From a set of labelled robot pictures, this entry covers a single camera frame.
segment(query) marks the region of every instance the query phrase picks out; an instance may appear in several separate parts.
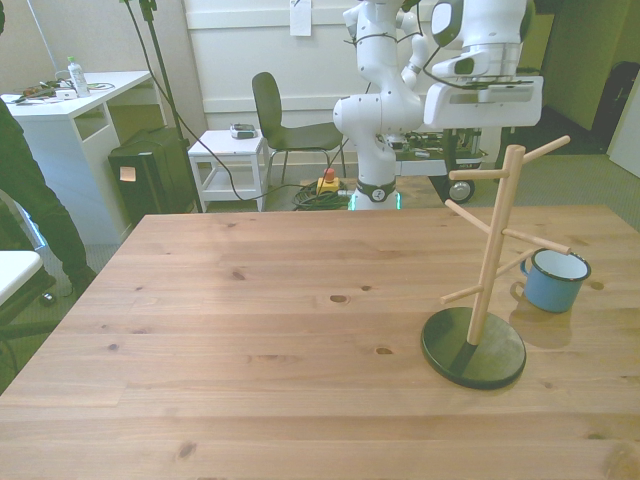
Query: chair leg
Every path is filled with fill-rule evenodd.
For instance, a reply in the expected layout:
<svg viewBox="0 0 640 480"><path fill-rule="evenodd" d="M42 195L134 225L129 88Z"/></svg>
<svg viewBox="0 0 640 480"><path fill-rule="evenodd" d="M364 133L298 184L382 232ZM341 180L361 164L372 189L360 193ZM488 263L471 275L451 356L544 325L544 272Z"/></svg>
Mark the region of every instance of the chair leg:
<svg viewBox="0 0 640 480"><path fill-rule="evenodd" d="M344 178L347 178L347 166L344 164L344 148L342 144L340 144L340 157L342 158L342 173L344 173Z"/></svg>
<svg viewBox="0 0 640 480"><path fill-rule="evenodd" d="M322 153L324 153L324 156L327 157L327 168L329 168L329 166L331 165L331 159L329 158L329 152L327 152L326 150L320 150Z"/></svg>
<svg viewBox="0 0 640 480"><path fill-rule="evenodd" d="M269 188L269 185L271 185L271 166L273 165L273 158L278 152L279 150L274 150L271 155L269 155L269 166L267 167L267 189Z"/></svg>
<svg viewBox="0 0 640 480"><path fill-rule="evenodd" d="M284 165L282 166L282 180L280 181L281 184L284 184L284 172L287 171L287 159L289 158L289 151L285 151L284 152Z"/></svg>

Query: paper sign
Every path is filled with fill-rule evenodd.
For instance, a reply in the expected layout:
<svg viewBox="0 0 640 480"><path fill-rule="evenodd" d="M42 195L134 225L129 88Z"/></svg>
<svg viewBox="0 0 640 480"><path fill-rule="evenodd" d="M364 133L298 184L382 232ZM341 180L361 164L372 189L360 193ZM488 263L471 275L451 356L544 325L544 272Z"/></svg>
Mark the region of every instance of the paper sign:
<svg viewBox="0 0 640 480"><path fill-rule="evenodd" d="M136 181L135 167L120 167L120 181L135 182Z"/></svg>
<svg viewBox="0 0 640 480"><path fill-rule="evenodd" d="M311 36L311 0L289 0L289 23L292 37Z"/></svg>

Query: bottle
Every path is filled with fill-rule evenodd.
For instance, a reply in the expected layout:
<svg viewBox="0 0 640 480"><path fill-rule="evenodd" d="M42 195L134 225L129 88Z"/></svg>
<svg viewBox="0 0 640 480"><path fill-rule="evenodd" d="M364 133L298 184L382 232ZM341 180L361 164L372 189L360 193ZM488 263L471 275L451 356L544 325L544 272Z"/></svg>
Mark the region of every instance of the bottle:
<svg viewBox="0 0 640 480"><path fill-rule="evenodd" d="M69 74L71 75L73 86L76 88L76 92L78 92L78 96L90 96L91 93L89 92L87 80L84 78L84 73L82 73L82 67L76 63L74 57L69 57Z"/></svg>

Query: mug tree stand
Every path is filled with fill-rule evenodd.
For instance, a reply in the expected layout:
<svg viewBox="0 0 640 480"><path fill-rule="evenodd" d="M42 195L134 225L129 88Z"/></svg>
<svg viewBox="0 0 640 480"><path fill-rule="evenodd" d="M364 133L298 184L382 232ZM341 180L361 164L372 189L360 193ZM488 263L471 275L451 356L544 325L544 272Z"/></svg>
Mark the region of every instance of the mug tree stand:
<svg viewBox="0 0 640 480"><path fill-rule="evenodd" d="M457 170L451 180L500 179L491 225L476 218L452 200L445 205L489 235L478 285L442 297L441 303L476 295L473 309L449 308L433 315L422 330L422 350L432 367L454 383L491 390L514 382L522 373L527 355L518 332L501 318L488 313L495 279L532 256L529 250L498 268L504 237L512 237L568 255L569 247L508 228L522 166L563 145L562 137L530 153L510 145L501 170Z"/></svg>

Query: black pole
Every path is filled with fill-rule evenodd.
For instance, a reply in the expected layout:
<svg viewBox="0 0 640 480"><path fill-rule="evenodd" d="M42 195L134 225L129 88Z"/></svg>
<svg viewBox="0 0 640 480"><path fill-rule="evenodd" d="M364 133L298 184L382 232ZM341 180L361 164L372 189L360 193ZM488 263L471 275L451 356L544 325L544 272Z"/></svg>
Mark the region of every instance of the black pole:
<svg viewBox="0 0 640 480"><path fill-rule="evenodd" d="M178 139L180 141L180 145L182 146L182 153L184 155L184 162L187 167L187 172L189 173L189 180L191 181L191 190L194 194L194 202L196 204L196 209L198 213L202 213L202 205L200 204L200 195L198 194L198 187L196 185L196 180L193 177L193 173L191 170L191 162L189 161L189 152L187 151L187 146L189 142L185 140L184 135L182 134L182 128L180 127L180 117L178 116L178 110L176 109L176 104L173 100L173 94L171 93L171 85L169 84L169 76L167 75L167 70L164 65L164 60L162 58L162 51L160 50L160 43L158 42L158 36L156 35L156 29L153 26L153 10L157 10L158 7L156 5L155 0L140 0L140 9L142 10L142 16L144 20L149 25L149 33L151 34L151 40L153 41L153 47L156 51L156 56L158 57L158 63L160 64L160 71L162 72L162 80L165 86L165 92L167 93L167 101L169 102L169 107L171 108L171 113L173 115L173 121L176 124L176 130L178 132Z"/></svg>

